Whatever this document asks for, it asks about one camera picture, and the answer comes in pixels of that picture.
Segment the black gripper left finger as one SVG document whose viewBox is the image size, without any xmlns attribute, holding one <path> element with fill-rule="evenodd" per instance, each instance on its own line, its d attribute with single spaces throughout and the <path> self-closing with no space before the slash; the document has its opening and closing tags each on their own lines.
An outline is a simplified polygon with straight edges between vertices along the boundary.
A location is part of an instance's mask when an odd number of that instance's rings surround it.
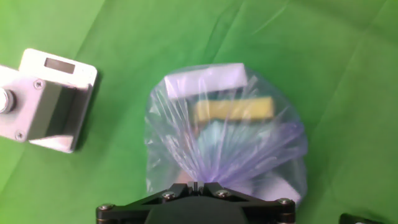
<svg viewBox="0 0 398 224">
<path fill-rule="evenodd" d="M 149 212 L 158 205 L 197 195 L 197 182 L 173 184 L 170 188 L 127 205 L 105 203 L 96 208 L 97 224 L 145 222 Z"/>
</svg>

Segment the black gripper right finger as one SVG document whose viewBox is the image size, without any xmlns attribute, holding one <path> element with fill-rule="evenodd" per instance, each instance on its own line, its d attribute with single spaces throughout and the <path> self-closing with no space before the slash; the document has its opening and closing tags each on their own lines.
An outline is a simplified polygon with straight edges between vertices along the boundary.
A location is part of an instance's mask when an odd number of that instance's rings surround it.
<svg viewBox="0 0 398 224">
<path fill-rule="evenodd" d="M 223 187 L 217 182 L 199 186 L 198 196 L 206 200 L 206 211 L 222 218 L 221 223 L 296 222 L 296 204 L 289 198 L 267 201 Z"/>
</svg>

